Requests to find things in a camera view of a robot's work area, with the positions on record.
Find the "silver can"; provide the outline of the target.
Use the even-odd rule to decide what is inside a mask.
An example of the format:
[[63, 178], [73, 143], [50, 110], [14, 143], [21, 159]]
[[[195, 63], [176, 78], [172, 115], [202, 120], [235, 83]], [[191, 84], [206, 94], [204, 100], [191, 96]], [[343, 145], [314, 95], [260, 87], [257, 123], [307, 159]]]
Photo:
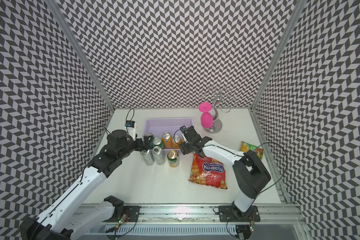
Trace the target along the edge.
[[160, 166], [166, 162], [163, 149], [160, 146], [153, 147], [152, 156], [155, 162]]
[[155, 163], [155, 160], [152, 157], [151, 150], [143, 150], [140, 152], [143, 161], [147, 166], [152, 166]]

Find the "dark green gold-top can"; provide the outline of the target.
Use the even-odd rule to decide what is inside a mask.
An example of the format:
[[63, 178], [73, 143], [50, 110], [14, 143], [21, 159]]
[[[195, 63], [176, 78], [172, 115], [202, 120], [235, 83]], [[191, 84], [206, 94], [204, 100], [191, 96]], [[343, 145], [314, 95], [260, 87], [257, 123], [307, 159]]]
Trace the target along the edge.
[[179, 165], [179, 156], [175, 150], [168, 152], [167, 159], [168, 159], [170, 167], [176, 168]]

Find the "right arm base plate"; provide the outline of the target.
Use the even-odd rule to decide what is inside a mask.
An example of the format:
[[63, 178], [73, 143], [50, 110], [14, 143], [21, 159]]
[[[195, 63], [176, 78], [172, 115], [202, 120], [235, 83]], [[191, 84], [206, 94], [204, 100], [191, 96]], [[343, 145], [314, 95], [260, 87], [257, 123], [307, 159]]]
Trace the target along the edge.
[[220, 222], [255, 222], [261, 221], [260, 213], [257, 206], [250, 206], [246, 212], [241, 212], [234, 205], [232, 206], [218, 206], [218, 214]]

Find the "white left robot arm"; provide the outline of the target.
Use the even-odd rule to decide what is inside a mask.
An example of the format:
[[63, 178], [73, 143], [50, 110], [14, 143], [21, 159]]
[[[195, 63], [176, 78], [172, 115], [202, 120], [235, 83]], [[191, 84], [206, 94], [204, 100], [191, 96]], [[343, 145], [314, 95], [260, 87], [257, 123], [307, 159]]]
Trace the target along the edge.
[[97, 224], [107, 220], [125, 220], [124, 202], [114, 196], [105, 198], [93, 209], [76, 219], [72, 215], [84, 200], [132, 152], [148, 151], [152, 137], [133, 139], [125, 130], [115, 130], [107, 136], [108, 143], [83, 170], [81, 176], [50, 207], [37, 217], [27, 217], [20, 225], [23, 240], [76, 240]]

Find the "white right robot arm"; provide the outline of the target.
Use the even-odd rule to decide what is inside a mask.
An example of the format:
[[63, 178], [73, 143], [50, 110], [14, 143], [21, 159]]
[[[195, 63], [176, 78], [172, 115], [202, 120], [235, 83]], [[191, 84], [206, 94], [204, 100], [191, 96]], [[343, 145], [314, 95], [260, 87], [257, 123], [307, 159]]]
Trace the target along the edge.
[[218, 144], [210, 137], [201, 137], [193, 126], [180, 127], [184, 143], [180, 144], [181, 152], [198, 154], [231, 166], [239, 186], [239, 193], [232, 203], [232, 212], [236, 219], [247, 218], [254, 213], [253, 203], [260, 192], [271, 180], [267, 168], [254, 151], [234, 151]]

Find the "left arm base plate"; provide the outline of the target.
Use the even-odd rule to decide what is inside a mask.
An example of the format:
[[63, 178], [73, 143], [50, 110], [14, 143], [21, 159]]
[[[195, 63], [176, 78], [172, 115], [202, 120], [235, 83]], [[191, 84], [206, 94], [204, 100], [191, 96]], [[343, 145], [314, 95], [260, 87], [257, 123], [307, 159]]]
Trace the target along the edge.
[[137, 205], [117, 207], [112, 217], [106, 222], [118, 222], [123, 215], [127, 216], [129, 223], [136, 223], [139, 219], [141, 207]]

